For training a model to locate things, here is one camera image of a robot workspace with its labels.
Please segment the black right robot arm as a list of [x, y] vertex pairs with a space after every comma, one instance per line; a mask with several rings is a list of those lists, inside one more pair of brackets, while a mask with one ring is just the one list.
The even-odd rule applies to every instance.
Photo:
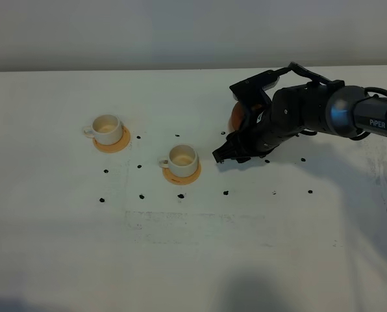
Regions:
[[230, 90], [241, 113], [237, 129], [214, 150], [216, 162], [265, 157], [295, 135], [325, 133], [362, 140], [387, 137], [387, 90], [347, 86], [290, 63], [267, 70]]

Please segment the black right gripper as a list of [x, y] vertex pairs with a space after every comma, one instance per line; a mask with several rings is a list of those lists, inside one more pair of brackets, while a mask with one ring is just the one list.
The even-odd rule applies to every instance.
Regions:
[[[305, 85], [281, 88], [273, 97], [266, 93], [280, 76], [289, 72], [303, 75], [297, 68], [281, 68], [264, 71], [230, 86], [236, 100], [242, 104], [245, 118], [241, 128], [212, 152], [217, 163], [227, 159], [245, 163], [253, 157], [265, 156], [303, 130], [305, 103], [301, 95]], [[250, 124], [251, 107], [256, 104], [261, 104], [264, 111], [255, 124]]]

